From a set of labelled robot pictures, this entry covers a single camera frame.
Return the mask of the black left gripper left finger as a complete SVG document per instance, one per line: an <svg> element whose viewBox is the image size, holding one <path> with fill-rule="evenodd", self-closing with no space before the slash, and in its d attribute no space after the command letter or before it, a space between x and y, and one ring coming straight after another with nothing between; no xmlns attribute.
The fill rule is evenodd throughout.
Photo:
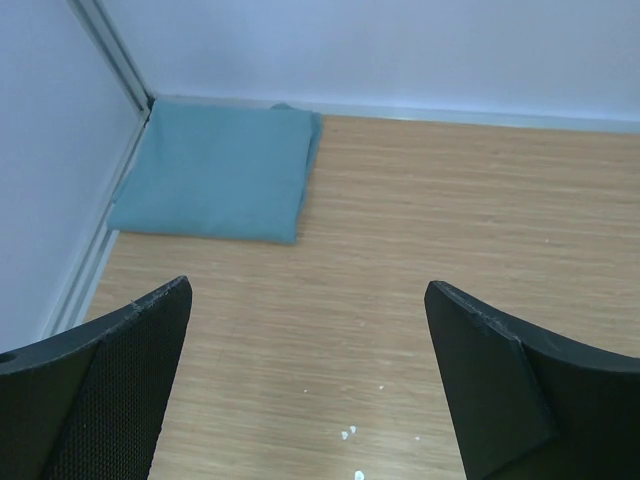
<svg viewBox="0 0 640 480"><path fill-rule="evenodd" d="M192 287L180 276L2 353L2 478L147 478L191 307Z"/></svg>

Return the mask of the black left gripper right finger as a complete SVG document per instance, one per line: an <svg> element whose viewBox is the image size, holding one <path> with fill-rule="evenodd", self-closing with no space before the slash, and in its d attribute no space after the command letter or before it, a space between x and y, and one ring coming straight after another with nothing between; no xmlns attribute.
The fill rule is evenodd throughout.
<svg viewBox="0 0 640 480"><path fill-rule="evenodd" d="M444 281L424 304L468 479L636 479L639 361Z"/></svg>

